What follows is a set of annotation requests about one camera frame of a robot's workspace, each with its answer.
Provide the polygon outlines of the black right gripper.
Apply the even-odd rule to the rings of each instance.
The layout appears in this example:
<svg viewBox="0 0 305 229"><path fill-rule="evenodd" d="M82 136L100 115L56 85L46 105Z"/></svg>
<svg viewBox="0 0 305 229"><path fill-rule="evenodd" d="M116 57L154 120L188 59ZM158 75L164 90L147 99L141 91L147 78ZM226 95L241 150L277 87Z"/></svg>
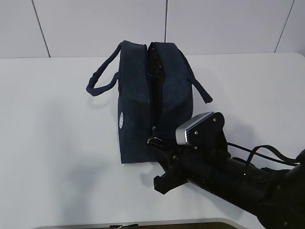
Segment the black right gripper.
<svg viewBox="0 0 305 229"><path fill-rule="evenodd" d="M149 141L149 151L165 171L153 179L154 189L162 194L188 182L203 188L212 174L212 165L192 147Z"/></svg>

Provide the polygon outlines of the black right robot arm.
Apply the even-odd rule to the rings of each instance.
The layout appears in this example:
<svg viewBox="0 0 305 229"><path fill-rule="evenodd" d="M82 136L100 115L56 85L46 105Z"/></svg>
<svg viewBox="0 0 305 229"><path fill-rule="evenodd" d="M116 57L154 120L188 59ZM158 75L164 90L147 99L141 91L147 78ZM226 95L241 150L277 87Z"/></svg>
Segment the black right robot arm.
<svg viewBox="0 0 305 229"><path fill-rule="evenodd" d="M223 149L209 153L199 147L164 143L152 138L148 147L164 174L153 180L162 194L192 183L255 215L266 229L305 226L305 155L292 169L257 168Z"/></svg>

